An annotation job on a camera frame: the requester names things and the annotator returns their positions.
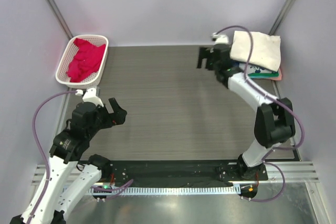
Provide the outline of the cream white t shirt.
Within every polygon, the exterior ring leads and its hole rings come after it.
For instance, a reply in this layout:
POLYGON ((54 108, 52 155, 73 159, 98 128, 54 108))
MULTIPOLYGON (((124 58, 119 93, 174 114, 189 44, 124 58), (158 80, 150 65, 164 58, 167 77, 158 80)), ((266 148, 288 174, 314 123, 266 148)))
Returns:
MULTIPOLYGON (((281 63, 281 38, 269 36, 261 32, 251 32, 253 50, 249 63, 270 71, 278 71, 281 63)), ((235 31, 230 50, 230 58, 239 62, 246 62, 250 53, 250 37, 246 31, 235 31)))

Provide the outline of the white perforated plastic basket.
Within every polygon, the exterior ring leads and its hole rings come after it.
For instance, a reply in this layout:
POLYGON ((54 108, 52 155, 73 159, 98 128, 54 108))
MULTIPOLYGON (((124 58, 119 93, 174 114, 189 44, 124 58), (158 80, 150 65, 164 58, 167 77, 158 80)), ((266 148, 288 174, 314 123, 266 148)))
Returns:
POLYGON ((101 35, 78 35, 70 39, 55 78, 74 89, 97 86, 102 78, 109 41, 101 35))

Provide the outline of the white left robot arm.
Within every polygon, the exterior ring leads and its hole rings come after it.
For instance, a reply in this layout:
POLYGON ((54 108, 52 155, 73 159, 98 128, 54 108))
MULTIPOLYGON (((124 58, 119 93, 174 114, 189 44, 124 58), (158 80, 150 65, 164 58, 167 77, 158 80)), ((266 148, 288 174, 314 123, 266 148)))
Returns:
POLYGON ((43 179, 26 210, 11 223, 66 223, 77 203, 96 182, 106 182, 112 175, 109 159, 90 156, 87 165, 72 184, 64 189, 69 175, 78 165, 90 141, 103 129, 122 125, 127 115, 115 98, 109 113, 97 99, 84 100, 72 112, 67 127, 53 140, 43 179))

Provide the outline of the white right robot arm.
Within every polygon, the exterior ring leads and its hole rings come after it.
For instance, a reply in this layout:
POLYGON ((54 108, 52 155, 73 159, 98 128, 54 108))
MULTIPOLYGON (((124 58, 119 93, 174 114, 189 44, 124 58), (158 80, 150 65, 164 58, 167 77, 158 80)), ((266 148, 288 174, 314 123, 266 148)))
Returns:
POLYGON ((294 117, 289 110, 289 99, 280 99, 260 86, 250 84, 243 70, 230 59, 230 46, 215 44, 201 46, 197 68, 213 71, 216 80, 231 92, 240 96, 255 111, 254 136, 251 146, 239 155, 234 170, 236 176, 252 180, 261 173, 265 158, 271 151, 288 141, 296 133, 294 117))

